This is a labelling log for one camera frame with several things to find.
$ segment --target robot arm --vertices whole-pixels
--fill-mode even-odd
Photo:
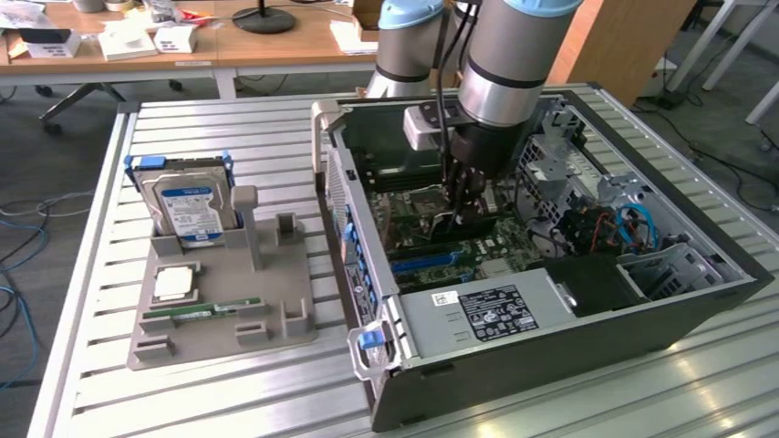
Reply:
[[[446,9],[443,0],[387,0],[379,27],[379,56],[367,97],[398,98],[430,94],[430,70],[439,68],[441,55],[466,19],[469,5]],[[461,53],[466,33],[454,42]]]
[[[439,104],[426,103],[409,108],[405,119],[405,131],[415,149],[427,145],[441,151],[453,224],[455,219],[463,222],[461,214],[475,207],[487,182],[510,163],[522,125],[534,114],[582,1],[467,0],[458,2],[461,14],[450,18],[443,13],[443,0],[385,1],[379,61],[369,97],[427,94],[427,74],[441,59],[442,43],[445,47],[469,44],[463,28],[453,33],[453,27],[467,26],[462,11],[474,9],[465,6],[481,3],[479,16],[470,17],[479,21],[466,48],[457,104],[445,103],[446,110],[438,110]],[[394,28],[395,22],[403,25]],[[446,64],[445,58],[443,69],[451,64]]]

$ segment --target wooden desk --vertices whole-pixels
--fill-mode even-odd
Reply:
[[[598,82],[630,107],[695,0],[585,0],[549,84]]]
[[[179,7],[210,16],[231,16],[257,2],[189,1]],[[290,2],[271,1],[275,5]],[[314,8],[290,7],[299,19],[295,29],[275,36],[245,32],[226,19],[198,29],[193,54],[159,54],[106,62],[98,40],[84,41],[76,57],[34,59],[24,54],[7,58],[4,45],[19,38],[15,31],[0,37],[0,86],[122,82],[154,79],[214,78],[222,99],[235,99],[233,80],[241,75],[325,73],[374,69],[374,56],[350,57],[338,49],[330,21],[346,17]],[[84,34],[103,31],[102,22],[122,19],[121,13],[80,14],[71,4],[47,4],[47,15],[62,28]]]
[[[217,1],[217,16],[233,16],[237,11],[258,5],[257,0]],[[270,6],[294,5],[271,0]],[[350,12],[346,6],[325,5],[329,9]],[[311,7],[286,7],[298,18],[295,28],[283,34],[258,35],[243,31],[230,20],[219,29],[219,66],[282,66],[291,64],[343,64],[375,62],[373,55],[345,56],[330,32],[330,21],[349,18]]]

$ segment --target power supply label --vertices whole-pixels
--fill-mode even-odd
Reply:
[[[538,329],[531,309],[514,285],[462,295],[461,306],[482,342]]]
[[[162,191],[162,200],[175,233],[193,242],[217,239],[225,229],[219,212],[211,207],[215,199],[211,187],[189,187]]]

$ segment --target office chair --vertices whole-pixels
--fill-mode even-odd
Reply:
[[[185,89],[182,82],[174,79],[169,80],[169,87],[171,87],[174,91],[182,91]],[[116,102],[127,101],[110,83],[91,82],[82,84],[78,89],[75,89],[74,92],[63,100],[60,100],[56,105],[51,107],[48,111],[38,118],[42,122],[42,127],[47,134],[60,135],[63,133],[63,125],[59,123],[52,123],[51,119],[54,119],[58,114],[71,108],[74,104],[84,99],[95,90],[104,91]],[[35,92],[44,97],[50,97],[52,95],[51,88],[40,85],[35,86]]]

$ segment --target gray plastic holder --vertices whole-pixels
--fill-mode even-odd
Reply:
[[[313,283],[310,276],[301,274],[309,273],[303,223],[294,214],[255,221],[254,186],[234,187],[231,203],[242,214],[243,228],[226,230],[223,245],[183,249],[177,236],[151,239],[127,361],[131,370],[317,338]],[[193,296],[153,303],[158,273],[177,266],[193,266]],[[258,298],[258,303],[237,304]],[[231,306],[213,308],[221,303]],[[191,306],[198,306],[201,313],[195,309],[190,312]],[[170,315],[146,318],[150,311]]]

